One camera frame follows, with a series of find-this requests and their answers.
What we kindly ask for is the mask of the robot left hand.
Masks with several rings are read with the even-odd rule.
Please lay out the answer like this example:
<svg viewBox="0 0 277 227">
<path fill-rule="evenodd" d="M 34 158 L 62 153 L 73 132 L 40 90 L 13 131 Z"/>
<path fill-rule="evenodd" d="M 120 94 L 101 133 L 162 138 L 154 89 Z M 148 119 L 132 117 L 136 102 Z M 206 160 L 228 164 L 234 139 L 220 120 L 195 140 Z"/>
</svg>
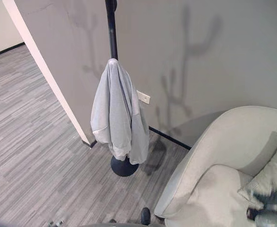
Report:
<svg viewBox="0 0 277 227">
<path fill-rule="evenodd" d="M 63 224 L 64 224 L 64 220 L 63 219 L 61 219 L 61 220 L 59 220 L 59 221 L 57 221 L 57 222 L 54 222 L 54 221 L 50 221 L 49 223 L 48 223 L 48 227 L 61 227 Z"/>
</svg>

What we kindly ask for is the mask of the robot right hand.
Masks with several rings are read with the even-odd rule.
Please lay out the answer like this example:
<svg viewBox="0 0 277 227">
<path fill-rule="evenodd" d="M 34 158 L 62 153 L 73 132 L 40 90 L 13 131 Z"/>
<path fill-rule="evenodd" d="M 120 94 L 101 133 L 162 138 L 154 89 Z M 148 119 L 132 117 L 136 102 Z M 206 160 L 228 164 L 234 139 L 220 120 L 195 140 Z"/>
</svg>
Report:
<svg viewBox="0 0 277 227">
<path fill-rule="evenodd" d="M 254 190 L 248 190 L 249 195 L 262 203 L 261 209 L 248 208 L 248 219 L 264 224 L 277 223 L 277 189 L 272 189 L 270 194 L 260 194 Z"/>
</svg>

